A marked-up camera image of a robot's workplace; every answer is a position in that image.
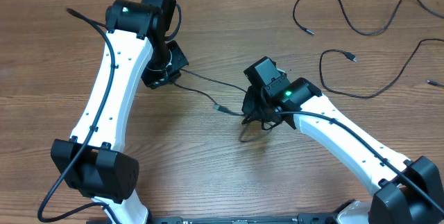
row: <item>wood grain surface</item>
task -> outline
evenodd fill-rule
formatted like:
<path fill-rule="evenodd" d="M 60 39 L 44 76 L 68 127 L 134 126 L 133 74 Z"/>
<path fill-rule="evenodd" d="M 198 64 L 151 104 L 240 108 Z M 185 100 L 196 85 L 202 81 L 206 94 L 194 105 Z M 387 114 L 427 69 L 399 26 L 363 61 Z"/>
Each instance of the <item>wood grain surface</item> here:
<path fill-rule="evenodd" d="M 0 0 L 0 223 L 37 223 L 44 195 L 59 176 L 49 151 L 68 139 L 86 105 L 103 40 L 71 7 L 104 21 L 114 0 Z M 443 0 L 423 0 L 443 13 Z M 183 21 L 176 38 L 189 70 L 247 88 L 243 70 L 267 55 L 321 86 L 319 55 L 344 49 L 358 63 L 325 56 L 334 89 L 372 94 L 399 72 L 419 40 L 444 38 L 444 21 L 404 0 L 390 28 L 364 37 L 346 24 L 336 0 L 178 0 Z M 353 24 L 383 26 L 398 0 L 343 0 Z M 326 93 L 350 119 L 387 146 L 415 160 L 428 156 L 444 171 L 444 44 L 425 43 L 400 80 L 381 96 L 362 100 Z M 183 74 L 178 84 L 211 94 L 240 111 L 244 95 Z M 126 131 L 125 153 L 139 160 L 137 193 L 155 216 L 268 216 L 328 212 L 348 199 L 370 200 L 358 179 L 320 144 L 289 126 L 270 133 L 241 118 L 215 112 L 200 94 L 174 86 L 140 86 Z M 45 216 L 88 203 L 62 184 Z M 60 223 L 100 219 L 88 209 Z"/>

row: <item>wooden table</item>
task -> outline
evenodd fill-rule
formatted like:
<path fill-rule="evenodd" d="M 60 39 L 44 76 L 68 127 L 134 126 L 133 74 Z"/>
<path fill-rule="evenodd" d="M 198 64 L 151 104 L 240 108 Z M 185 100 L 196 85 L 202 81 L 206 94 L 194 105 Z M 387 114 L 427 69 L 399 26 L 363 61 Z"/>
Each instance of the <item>wooden table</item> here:
<path fill-rule="evenodd" d="M 0 223 L 37 223 L 44 195 L 59 176 L 49 151 L 68 139 L 82 114 L 103 52 L 91 26 L 71 7 L 104 21 L 114 0 L 0 0 Z M 404 0 L 383 34 L 364 37 L 346 24 L 336 0 L 177 0 L 183 21 L 176 40 L 189 70 L 247 88 L 243 70 L 267 55 L 290 80 L 321 86 L 320 53 L 344 49 L 359 58 L 325 56 L 335 89 L 372 94 L 399 72 L 419 40 L 444 38 L 444 21 Z M 444 12 L 443 0 L 423 0 Z M 343 0 L 362 30 L 383 26 L 398 0 Z M 370 100 L 326 93 L 355 123 L 411 159 L 428 156 L 444 171 L 444 44 L 426 43 L 389 91 Z M 183 74 L 178 84 L 203 90 L 240 111 L 244 95 Z M 242 143 L 241 118 L 215 112 L 204 96 L 141 83 L 128 121 L 125 153 L 139 160 L 137 193 L 155 216 L 268 216 L 328 212 L 348 199 L 370 200 L 358 179 L 320 144 L 282 125 Z M 252 125 L 244 139 L 264 135 Z M 65 183 L 45 216 L 88 203 Z M 88 209 L 61 223 L 103 218 Z"/>

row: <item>wooden tabletop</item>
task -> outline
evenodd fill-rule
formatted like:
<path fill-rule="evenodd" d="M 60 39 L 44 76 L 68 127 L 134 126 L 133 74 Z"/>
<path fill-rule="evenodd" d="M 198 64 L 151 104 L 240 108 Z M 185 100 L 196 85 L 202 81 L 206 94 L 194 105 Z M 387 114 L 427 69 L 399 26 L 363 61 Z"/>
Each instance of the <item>wooden tabletop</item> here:
<path fill-rule="evenodd" d="M 60 175 L 49 151 L 68 139 L 89 98 L 103 40 L 65 12 L 71 7 L 104 21 L 114 0 L 0 0 L 0 223 L 37 223 L 43 197 Z M 354 53 L 358 63 L 326 55 L 334 89 L 372 94 L 393 80 L 417 43 L 444 38 L 444 20 L 404 0 L 389 29 L 358 35 L 336 0 L 302 0 L 296 10 L 310 36 L 293 22 L 296 0 L 177 0 L 183 21 L 176 38 L 190 71 L 247 88 L 243 70 L 267 55 L 288 72 L 321 87 L 319 55 Z M 443 0 L 423 0 L 444 12 Z M 398 0 L 343 0 L 363 31 L 385 25 Z M 177 15 L 172 23 L 176 25 Z M 444 171 L 444 43 L 420 47 L 399 81 L 374 99 L 325 92 L 342 113 L 383 144 Z M 240 111 L 244 95 L 189 74 L 178 84 L 199 89 Z M 313 139 L 282 125 L 270 133 L 253 124 L 240 142 L 241 118 L 216 112 L 204 96 L 173 85 L 140 83 L 126 130 L 125 153 L 139 161 L 137 193 L 154 216 L 222 217 L 332 211 L 346 200 L 370 200 L 347 168 Z M 88 203 L 63 183 L 45 216 Z M 60 223 L 103 218 L 88 209 Z"/>

